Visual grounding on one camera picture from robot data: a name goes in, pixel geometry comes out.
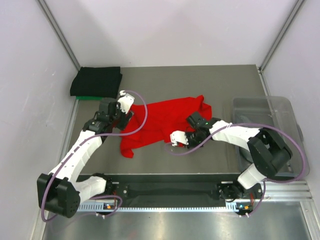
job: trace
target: white wall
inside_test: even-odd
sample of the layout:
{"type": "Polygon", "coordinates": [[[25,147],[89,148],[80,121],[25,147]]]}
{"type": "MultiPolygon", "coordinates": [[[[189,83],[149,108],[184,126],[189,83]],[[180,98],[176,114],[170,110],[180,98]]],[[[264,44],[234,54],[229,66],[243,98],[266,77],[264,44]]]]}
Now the white wall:
{"type": "Polygon", "coordinates": [[[304,135],[307,177],[320,212],[320,1],[307,0],[265,71],[272,95],[287,97],[304,135]]]}
{"type": "Polygon", "coordinates": [[[25,240],[37,178],[61,152],[76,69],[34,0],[2,0],[0,32],[0,238],[25,240]]]}
{"type": "Polygon", "coordinates": [[[82,66],[260,65],[296,0],[46,0],[82,66]]]}

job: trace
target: green fabric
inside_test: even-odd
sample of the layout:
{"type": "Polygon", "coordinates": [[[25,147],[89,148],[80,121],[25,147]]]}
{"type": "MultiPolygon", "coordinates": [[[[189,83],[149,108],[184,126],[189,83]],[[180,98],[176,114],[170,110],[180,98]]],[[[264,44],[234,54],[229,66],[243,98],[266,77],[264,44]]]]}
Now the green fabric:
{"type": "Polygon", "coordinates": [[[103,99],[103,96],[76,96],[75,99],[77,100],[97,100],[100,101],[103,99]]]}

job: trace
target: clear plastic container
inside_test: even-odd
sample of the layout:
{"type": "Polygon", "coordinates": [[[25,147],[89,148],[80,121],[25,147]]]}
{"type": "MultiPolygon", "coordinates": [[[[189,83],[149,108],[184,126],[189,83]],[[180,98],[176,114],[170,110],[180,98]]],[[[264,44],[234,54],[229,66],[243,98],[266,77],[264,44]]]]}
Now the clear plastic container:
{"type": "MultiPolygon", "coordinates": [[[[296,122],[290,101],[282,96],[235,97],[232,100],[233,123],[267,124],[281,129],[291,136],[304,151],[303,135],[296,122]]],[[[292,158],[277,174],[279,177],[295,177],[302,169],[302,160],[295,146],[283,137],[285,143],[292,150],[292,158]]],[[[236,149],[239,170],[242,172],[252,163],[251,155],[246,150],[236,149]]],[[[305,168],[304,176],[310,171],[305,168]]]]}

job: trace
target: folded black cloth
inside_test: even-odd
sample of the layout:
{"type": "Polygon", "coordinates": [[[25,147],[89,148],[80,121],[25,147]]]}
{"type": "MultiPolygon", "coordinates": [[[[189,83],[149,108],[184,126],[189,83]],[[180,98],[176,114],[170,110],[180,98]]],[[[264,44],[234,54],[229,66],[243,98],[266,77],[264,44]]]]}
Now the folded black cloth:
{"type": "Polygon", "coordinates": [[[121,79],[119,66],[81,67],[71,84],[70,95],[115,99],[121,79]]]}

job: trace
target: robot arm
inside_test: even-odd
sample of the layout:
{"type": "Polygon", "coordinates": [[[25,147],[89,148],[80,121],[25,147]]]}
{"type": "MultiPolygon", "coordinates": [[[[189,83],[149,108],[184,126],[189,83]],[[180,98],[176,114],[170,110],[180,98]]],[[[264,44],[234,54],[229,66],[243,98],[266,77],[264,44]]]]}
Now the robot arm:
{"type": "Polygon", "coordinates": [[[99,111],[85,123],[77,141],[66,157],[49,174],[39,176],[37,180],[39,207],[41,207],[48,182],[66,160],[67,163],[57,173],[49,189],[45,202],[46,210],[71,218],[82,202],[98,194],[111,193],[109,192],[111,190],[109,186],[112,185],[110,179],[103,174],[94,174],[82,182],[77,182],[77,178],[91,155],[107,138],[106,136],[94,136],[111,133],[113,127],[123,130],[133,116],[133,113],[130,112],[133,103],[134,97],[123,91],[120,92],[118,100],[113,98],[101,100],[99,111]]]}
{"type": "Polygon", "coordinates": [[[253,163],[237,179],[241,192],[252,188],[265,178],[274,177],[290,160],[292,152],[283,139],[273,130],[267,128],[248,128],[234,126],[218,118],[207,121],[198,112],[187,118],[194,132],[174,131],[170,135],[173,146],[179,143],[187,148],[194,148],[209,135],[226,127],[212,136],[215,141],[227,142],[249,151],[253,163]]]}

